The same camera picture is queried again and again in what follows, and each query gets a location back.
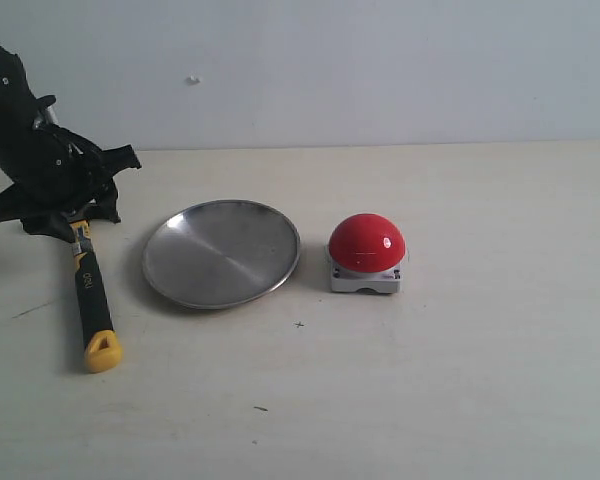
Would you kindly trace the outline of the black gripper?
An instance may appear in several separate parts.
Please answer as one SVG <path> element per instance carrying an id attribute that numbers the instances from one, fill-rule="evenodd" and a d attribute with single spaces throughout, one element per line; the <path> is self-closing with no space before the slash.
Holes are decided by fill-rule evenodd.
<path id="1" fill-rule="evenodd" d="M 102 150 L 55 125 L 0 126 L 0 169 L 12 185 L 0 193 L 0 223 L 87 204 L 111 211 L 111 176 L 140 169 L 131 145 Z"/>

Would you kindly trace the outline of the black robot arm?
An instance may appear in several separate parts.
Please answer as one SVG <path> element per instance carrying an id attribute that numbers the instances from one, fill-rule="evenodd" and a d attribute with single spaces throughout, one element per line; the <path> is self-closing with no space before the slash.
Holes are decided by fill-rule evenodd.
<path id="1" fill-rule="evenodd" d="M 73 239 L 72 222 L 117 223 L 119 172 L 140 168 L 129 145 L 103 150 L 58 125 L 53 95 L 36 97 L 19 56 L 0 46 L 0 223 L 18 220 L 30 235 Z"/>

